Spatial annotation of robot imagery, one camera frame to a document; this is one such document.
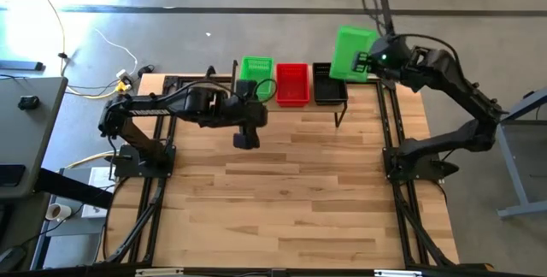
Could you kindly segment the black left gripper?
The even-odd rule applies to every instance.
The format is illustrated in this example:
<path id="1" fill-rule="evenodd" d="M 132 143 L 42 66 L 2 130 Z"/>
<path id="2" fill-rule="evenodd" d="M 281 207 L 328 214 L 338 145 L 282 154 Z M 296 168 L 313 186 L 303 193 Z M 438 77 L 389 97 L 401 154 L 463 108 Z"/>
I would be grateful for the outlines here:
<path id="1" fill-rule="evenodd" d="M 237 80 L 236 93 L 240 97 L 255 97 L 255 80 Z M 242 100 L 229 97 L 224 101 L 224 120 L 227 126 L 265 127 L 268 123 L 268 109 L 257 100 Z"/>

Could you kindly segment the green plastic basket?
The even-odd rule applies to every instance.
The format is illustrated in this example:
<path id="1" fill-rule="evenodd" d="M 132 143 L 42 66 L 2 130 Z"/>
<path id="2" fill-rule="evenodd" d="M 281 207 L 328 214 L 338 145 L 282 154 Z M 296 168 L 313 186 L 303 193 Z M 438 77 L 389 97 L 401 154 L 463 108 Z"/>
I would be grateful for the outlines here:
<path id="1" fill-rule="evenodd" d="M 352 64 L 358 52 L 368 53 L 379 35 L 374 30 L 362 27 L 341 26 L 333 52 L 329 76 L 337 80 L 366 82 L 368 69 L 361 72 L 352 70 Z"/>
<path id="2" fill-rule="evenodd" d="M 239 78 L 259 83 L 256 95 L 260 101 L 266 101 L 273 92 L 271 80 L 273 69 L 274 59 L 272 57 L 244 56 L 241 61 Z"/>

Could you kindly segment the wooden shelf with black legs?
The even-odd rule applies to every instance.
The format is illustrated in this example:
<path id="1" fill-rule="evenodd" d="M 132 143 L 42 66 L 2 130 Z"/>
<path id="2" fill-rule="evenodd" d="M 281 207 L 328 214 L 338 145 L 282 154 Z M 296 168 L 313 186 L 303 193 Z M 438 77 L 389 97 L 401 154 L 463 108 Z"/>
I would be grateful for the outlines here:
<path id="1" fill-rule="evenodd" d="M 281 107 L 275 101 L 275 97 L 272 97 L 272 99 L 266 103 L 268 111 L 270 113 L 283 113 L 283 112 L 332 113 L 334 114 L 335 127 L 339 127 L 346 113 L 347 103 L 343 102 L 340 105 L 327 105 L 327 106 L 317 105 L 315 103 L 313 69 L 311 65 L 307 66 L 307 72 L 308 72 L 308 81 L 309 81 L 309 102 L 302 107 Z"/>

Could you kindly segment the grey metal side table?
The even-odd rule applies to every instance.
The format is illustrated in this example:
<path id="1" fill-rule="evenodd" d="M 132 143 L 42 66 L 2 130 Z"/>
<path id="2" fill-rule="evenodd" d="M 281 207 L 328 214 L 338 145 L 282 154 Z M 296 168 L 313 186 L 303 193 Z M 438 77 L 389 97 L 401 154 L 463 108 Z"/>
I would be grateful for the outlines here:
<path id="1" fill-rule="evenodd" d="M 502 116 L 497 126 L 497 142 L 518 198 L 516 205 L 497 211 L 502 219 L 547 213 L 547 199 L 530 200 L 521 178 L 529 174 L 532 178 L 547 179 L 547 120 L 522 118 L 541 109 L 547 109 L 547 86 L 527 93 Z"/>

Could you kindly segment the white paper sheet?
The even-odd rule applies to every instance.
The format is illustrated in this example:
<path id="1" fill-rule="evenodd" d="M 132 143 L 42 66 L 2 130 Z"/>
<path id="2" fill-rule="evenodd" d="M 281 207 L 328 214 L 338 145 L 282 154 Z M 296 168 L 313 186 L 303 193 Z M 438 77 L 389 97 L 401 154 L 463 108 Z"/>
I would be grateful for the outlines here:
<path id="1" fill-rule="evenodd" d="M 110 193 L 112 193 L 115 190 L 115 180 L 110 179 L 109 167 L 91 168 L 88 184 L 91 186 L 98 187 Z M 107 214 L 106 209 L 85 204 L 82 209 L 81 217 L 87 218 L 87 219 L 96 219 L 96 218 L 104 218 L 106 214 Z"/>

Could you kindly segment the black desk beam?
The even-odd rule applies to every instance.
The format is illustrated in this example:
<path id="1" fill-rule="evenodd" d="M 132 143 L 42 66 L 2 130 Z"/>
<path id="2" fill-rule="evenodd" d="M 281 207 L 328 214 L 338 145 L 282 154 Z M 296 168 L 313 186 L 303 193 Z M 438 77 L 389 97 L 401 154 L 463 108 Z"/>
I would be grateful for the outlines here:
<path id="1" fill-rule="evenodd" d="M 108 191 L 108 187 L 102 189 L 90 186 L 44 168 L 38 172 L 33 191 L 47 192 L 101 209 L 107 209 L 113 199 L 113 194 Z"/>

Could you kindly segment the small black device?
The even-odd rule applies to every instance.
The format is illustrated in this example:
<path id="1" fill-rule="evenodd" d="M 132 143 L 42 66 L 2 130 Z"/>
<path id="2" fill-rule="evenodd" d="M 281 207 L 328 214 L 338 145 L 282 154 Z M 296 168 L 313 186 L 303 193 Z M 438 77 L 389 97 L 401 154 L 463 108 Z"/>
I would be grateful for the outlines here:
<path id="1" fill-rule="evenodd" d="M 40 106 L 41 102 L 38 96 L 31 95 L 31 96 L 21 96 L 19 102 L 17 103 L 17 107 L 20 110 L 33 110 Z"/>

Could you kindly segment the grey desk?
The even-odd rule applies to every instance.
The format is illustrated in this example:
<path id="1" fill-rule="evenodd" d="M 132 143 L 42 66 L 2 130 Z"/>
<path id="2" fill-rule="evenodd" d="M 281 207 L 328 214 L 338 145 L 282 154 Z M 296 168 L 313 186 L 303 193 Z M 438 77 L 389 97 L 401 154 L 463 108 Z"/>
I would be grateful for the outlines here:
<path id="1" fill-rule="evenodd" d="M 65 77 L 0 80 L 0 164 L 26 166 L 18 186 L 0 187 L 1 201 L 33 192 L 67 84 Z M 40 106 L 18 109 L 20 97 L 31 95 L 39 97 Z"/>

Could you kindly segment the black flat power strip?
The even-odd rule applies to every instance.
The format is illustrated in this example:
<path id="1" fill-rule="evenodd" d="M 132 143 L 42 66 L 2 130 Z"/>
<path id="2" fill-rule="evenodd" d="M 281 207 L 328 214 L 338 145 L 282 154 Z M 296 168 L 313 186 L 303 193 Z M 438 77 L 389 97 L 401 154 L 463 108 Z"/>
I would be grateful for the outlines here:
<path id="1" fill-rule="evenodd" d="M 0 69 L 18 71 L 43 71 L 42 62 L 0 60 Z"/>

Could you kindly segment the black phone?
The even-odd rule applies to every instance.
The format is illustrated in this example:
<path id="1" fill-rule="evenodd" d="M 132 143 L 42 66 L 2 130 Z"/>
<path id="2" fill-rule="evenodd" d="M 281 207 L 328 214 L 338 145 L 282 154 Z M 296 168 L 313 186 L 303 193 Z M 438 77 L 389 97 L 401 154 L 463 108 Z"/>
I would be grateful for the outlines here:
<path id="1" fill-rule="evenodd" d="M 0 187 L 16 187 L 26 171 L 23 164 L 0 164 Z"/>

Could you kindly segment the black aluminium table frame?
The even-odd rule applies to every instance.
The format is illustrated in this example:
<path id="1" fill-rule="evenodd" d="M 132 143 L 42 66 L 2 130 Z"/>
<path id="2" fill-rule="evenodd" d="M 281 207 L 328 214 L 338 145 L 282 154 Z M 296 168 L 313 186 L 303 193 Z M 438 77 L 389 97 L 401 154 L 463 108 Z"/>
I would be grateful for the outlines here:
<path id="1" fill-rule="evenodd" d="M 182 277 L 374 277 L 375 269 L 422 277 L 478 277 L 462 264 L 441 191 L 415 185 L 421 221 L 448 259 L 421 263 L 409 236 L 405 260 L 382 149 L 397 141 L 392 110 L 381 112 L 374 85 L 352 85 L 340 128 L 323 113 L 272 113 L 257 150 L 232 146 L 231 128 L 179 121 L 174 174 L 166 184 L 156 236 L 144 233 L 138 260 L 100 267 L 181 268 Z"/>

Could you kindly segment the silver metal bracket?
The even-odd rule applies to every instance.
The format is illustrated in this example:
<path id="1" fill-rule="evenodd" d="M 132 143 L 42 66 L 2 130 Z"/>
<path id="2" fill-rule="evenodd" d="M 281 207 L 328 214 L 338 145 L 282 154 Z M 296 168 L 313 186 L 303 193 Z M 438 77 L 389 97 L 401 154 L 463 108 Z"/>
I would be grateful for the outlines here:
<path id="1" fill-rule="evenodd" d="M 391 270 L 391 269 L 375 269 L 374 277 L 422 277 L 421 271 L 412 270 Z"/>
<path id="2" fill-rule="evenodd" d="M 137 269 L 134 277 L 178 277 L 183 274 L 181 268 L 143 268 Z"/>

